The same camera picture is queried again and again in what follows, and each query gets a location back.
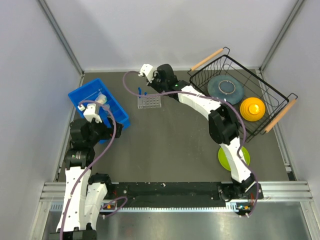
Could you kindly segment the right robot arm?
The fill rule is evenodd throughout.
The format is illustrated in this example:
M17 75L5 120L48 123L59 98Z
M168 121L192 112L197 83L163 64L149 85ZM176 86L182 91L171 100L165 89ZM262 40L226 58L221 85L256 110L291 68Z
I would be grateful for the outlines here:
M158 67L144 64L140 76L146 77L146 84L159 96L169 96L181 104L191 107L208 121L211 139L220 145L230 167L232 186L230 190L220 189L226 201L260 196L257 177L245 162L240 139L240 127L244 122L236 109L222 97L206 96L190 83L179 80L169 64Z

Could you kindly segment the bag of white powder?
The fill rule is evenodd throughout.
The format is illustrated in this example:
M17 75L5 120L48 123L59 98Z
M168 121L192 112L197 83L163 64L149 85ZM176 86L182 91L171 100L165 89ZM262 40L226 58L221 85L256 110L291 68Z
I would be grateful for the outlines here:
M97 98L94 100L95 102L104 105L107 103L108 99L107 96L102 94L101 92L98 94Z

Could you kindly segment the clear glass rod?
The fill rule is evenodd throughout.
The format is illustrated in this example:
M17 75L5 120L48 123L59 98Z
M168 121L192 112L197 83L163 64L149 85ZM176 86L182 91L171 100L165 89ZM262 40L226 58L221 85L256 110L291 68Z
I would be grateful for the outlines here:
M99 93L99 91L95 91L95 92L93 92L93 93L89 94L88 96L86 96L83 100L86 100L86 99L92 98L94 95L96 95L96 94L98 94L98 93Z

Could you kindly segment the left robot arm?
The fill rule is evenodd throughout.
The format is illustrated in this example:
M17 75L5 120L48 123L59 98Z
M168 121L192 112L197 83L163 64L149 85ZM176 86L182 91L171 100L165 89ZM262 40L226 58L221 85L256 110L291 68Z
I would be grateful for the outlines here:
M51 240L95 240L96 225L104 199L114 191L108 174L91 174L95 145L119 138L123 125L108 118L108 124L84 118L70 123L70 147L64 156L65 191L62 213Z

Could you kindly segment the clear glass flask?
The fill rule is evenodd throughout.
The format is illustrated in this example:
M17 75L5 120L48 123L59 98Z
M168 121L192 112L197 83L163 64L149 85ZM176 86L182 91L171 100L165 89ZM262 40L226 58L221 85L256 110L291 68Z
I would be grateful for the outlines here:
M111 103L106 103L104 105L111 113L112 115L117 119L121 115L121 110L118 105L116 104L111 104Z

